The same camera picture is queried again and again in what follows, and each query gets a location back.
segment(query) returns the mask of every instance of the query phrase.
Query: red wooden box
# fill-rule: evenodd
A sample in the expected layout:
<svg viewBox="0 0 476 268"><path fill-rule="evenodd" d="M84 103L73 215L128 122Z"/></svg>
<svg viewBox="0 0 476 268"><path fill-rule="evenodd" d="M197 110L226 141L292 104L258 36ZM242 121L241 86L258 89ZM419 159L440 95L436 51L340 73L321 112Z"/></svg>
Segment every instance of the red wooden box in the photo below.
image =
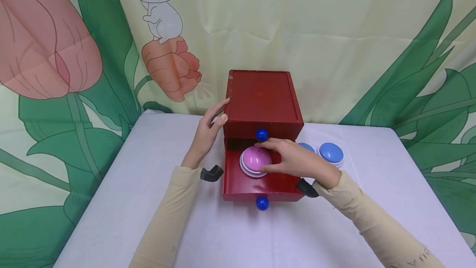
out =
<svg viewBox="0 0 476 268"><path fill-rule="evenodd" d="M295 140L304 126L289 72L231 70L225 107L228 122L225 133L225 177L223 199L255 201L298 201L304 194L296 188L300 180L288 174L269 173L251 178L240 168L241 153L257 142L256 131L267 130L269 137ZM281 156L270 152L273 164Z"/></svg>

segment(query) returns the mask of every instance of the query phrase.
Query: box top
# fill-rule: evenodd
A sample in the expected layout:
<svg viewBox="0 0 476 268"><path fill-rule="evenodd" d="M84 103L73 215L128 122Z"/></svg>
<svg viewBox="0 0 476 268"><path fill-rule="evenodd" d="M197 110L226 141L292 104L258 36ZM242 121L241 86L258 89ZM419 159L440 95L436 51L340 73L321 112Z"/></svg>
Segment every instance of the box top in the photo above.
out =
<svg viewBox="0 0 476 268"><path fill-rule="evenodd" d="M226 96L228 121L303 122L289 72L231 70Z"/></svg>

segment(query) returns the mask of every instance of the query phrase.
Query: long sleeve shirt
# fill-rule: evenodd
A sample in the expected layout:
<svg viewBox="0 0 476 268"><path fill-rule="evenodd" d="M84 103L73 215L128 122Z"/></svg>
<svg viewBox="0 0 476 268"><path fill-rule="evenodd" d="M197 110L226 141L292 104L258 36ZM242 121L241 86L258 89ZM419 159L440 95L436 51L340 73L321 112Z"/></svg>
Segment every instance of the long sleeve shirt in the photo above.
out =
<svg viewBox="0 0 476 268"><path fill-rule="evenodd" d="M129 268L172 268L200 182L200 171L176 167L162 202L142 237ZM444 265L401 224L366 195L347 172L320 196L349 218L385 267L444 268Z"/></svg>

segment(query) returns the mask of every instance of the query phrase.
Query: blue dome button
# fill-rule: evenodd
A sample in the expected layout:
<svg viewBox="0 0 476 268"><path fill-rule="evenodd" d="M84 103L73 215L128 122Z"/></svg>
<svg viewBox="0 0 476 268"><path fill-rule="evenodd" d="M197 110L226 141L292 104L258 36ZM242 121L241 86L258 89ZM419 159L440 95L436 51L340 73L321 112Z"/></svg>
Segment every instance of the blue dome button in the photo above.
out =
<svg viewBox="0 0 476 268"><path fill-rule="evenodd" d="M334 143L324 143L319 147L319 155L331 164L339 164L344 159L344 152Z"/></svg>
<svg viewBox="0 0 476 268"><path fill-rule="evenodd" d="M309 151L315 152L314 148L312 146L310 146L308 143L298 143L298 145L303 146L305 149L307 149Z"/></svg>
<svg viewBox="0 0 476 268"><path fill-rule="evenodd" d="M260 196L256 199L256 207L261 211L265 211L269 207L269 200L265 196Z"/></svg>

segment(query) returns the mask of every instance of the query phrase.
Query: pink dome button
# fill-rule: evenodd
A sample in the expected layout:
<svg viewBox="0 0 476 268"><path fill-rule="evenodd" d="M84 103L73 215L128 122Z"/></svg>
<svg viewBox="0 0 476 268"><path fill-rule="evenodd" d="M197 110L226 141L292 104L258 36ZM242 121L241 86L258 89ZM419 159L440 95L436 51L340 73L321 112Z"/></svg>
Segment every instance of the pink dome button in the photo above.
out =
<svg viewBox="0 0 476 268"><path fill-rule="evenodd" d="M256 146L250 146L243 152L243 164L246 168L259 173L259 168L271 163L269 153Z"/></svg>

